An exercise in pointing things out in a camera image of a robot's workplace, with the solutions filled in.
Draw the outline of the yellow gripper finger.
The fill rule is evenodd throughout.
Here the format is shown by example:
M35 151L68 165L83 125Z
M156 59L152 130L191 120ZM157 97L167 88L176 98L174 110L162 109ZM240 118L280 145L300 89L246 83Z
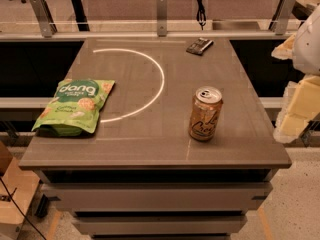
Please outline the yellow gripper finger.
M288 37L283 43L278 45L271 52L271 56L280 60L287 60L292 58L293 46L296 35L293 34Z
M283 94L273 137L280 143L291 143L320 113L320 77L305 75L298 83L290 81Z

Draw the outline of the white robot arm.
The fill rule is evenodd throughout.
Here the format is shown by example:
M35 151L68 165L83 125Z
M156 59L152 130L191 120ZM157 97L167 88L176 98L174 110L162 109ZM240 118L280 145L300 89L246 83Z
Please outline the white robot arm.
M290 143L320 113L320 6L295 34L272 51L271 56L280 60L291 59L293 67L305 74L298 83L288 82L276 119L275 140Z

